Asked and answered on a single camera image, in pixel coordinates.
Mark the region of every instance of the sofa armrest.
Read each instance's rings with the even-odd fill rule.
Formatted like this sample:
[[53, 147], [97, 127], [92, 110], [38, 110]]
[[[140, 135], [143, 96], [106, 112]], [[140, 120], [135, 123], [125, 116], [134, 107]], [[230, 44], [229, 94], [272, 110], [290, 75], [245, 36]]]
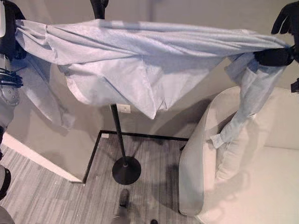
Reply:
[[179, 211], [186, 216], [195, 216], [201, 211], [205, 190], [214, 186], [216, 150], [203, 148], [207, 113], [208, 109], [179, 160]]
[[238, 109], [239, 87], [225, 90], [216, 96], [188, 140], [179, 161], [179, 211], [195, 216], [204, 205], [205, 193], [214, 188], [216, 149], [210, 136], [231, 120]]

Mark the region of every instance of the white sofa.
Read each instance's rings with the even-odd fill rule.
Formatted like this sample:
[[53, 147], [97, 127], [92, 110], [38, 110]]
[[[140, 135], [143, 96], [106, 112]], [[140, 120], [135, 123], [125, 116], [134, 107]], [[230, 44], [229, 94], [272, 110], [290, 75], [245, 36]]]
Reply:
[[250, 166], [215, 181], [219, 133], [239, 106], [239, 87], [209, 105], [179, 162], [179, 210], [203, 224], [299, 224], [299, 95], [275, 88], [278, 107], [264, 147]]

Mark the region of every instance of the black pole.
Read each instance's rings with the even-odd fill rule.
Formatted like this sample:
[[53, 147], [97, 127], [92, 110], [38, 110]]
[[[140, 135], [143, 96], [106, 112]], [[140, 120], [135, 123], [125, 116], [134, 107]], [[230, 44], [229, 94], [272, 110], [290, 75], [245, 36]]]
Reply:
[[141, 165], [134, 157], [126, 156], [125, 147], [123, 145], [121, 124], [118, 117], [118, 111], [116, 104], [112, 104], [111, 110], [113, 119], [115, 122], [116, 132], [118, 140], [121, 145], [122, 157], [118, 159], [112, 168], [112, 176], [116, 182], [122, 185], [129, 185], [138, 180], [141, 174]]
[[116, 106], [116, 104], [111, 104], [110, 107], [111, 107], [112, 114], [113, 114], [113, 119], [114, 119], [114, 122], [115, 122], [115, 127], [116, 127], [116, 133], [117, 133], [117, 136], [118, 136], [118, 140], [119, 140], [120, 145], [121, 145], [121, 154], [122, 154], [122, 158], [123, 158], [123, 163], [124, 163], [124, 166], [127, 166], [128, 161], [127, 161], [127, 157], [126, 157], [125, 147], [123, 145], [123, 139], [122, 139], [122, 134], [121, 134], [121, 124], [120, 124], [120, 119], [118, 117], [117, 106]]
[[[94, 16], [96, 19], [105, 18], [105, 8], [108, 5], [108, 0], [90, 0]], [[112, 167], [112, 176], [116, 182], [122, 185], [129, 185], [138, 180], [141, 174], [141, 165], [134, 157], [126, 156], [125, 147], [121, 134], [121, 124], [118, 117], [117, 106], [112, 104], [111, 110], [115, 122], [118, 140], [121, 145], [122, 158], [118, 159]]]

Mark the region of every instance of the gray carpet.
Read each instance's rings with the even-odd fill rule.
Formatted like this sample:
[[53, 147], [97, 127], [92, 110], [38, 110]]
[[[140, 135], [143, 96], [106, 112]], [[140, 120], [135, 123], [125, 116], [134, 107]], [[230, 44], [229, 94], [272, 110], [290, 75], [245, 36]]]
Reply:
[[142, 166], [141, 177], [129, 186], [117, 184], [112, 166], [121, 156], [116, 135], [101, 139], [87, 183], [70, 183], [15, 151], [4, 148], [1, 164], [12, 183], [0, 205], [16, 224], [110, 224], [119, 194], [130, 191], [131, 224], [197, 224], [178, 212], [179, 149], [185, 142], [124, 136], [128, 155]]

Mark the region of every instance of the shoe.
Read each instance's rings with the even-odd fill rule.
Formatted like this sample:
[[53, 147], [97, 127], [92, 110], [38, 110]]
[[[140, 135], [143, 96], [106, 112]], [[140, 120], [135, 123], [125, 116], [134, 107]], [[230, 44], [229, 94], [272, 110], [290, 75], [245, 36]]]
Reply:
[[127, 189], [123, 189], [120, 195], [120, 206], [127, 208], [129, 205], [129, 191]]
[[151, 220], [150, 224], [159, 224], [157, 220], [153, 219]]

